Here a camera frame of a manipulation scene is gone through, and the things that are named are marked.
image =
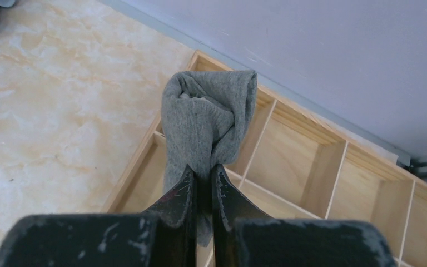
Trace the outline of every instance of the wooden tray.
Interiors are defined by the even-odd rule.
[[[230,71],[196,51],[189,71]],[[166,139],[158,114],[102,212],[141,212],[162,196]],[[427,184],[313,113],[259,85],[232,182],[276,218],[374,224],[400,266],[427,266]],[[197,266],[215,266],[212,242]]]

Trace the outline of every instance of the gray sock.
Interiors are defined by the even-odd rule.
[[[164,192],[175,186],[189,164],[200,177],[198,243],[212,236],[210,170],[230,164],[251,122],[256,102],[255,71],[180,72],[167,83],[161,116],[166,135]]]

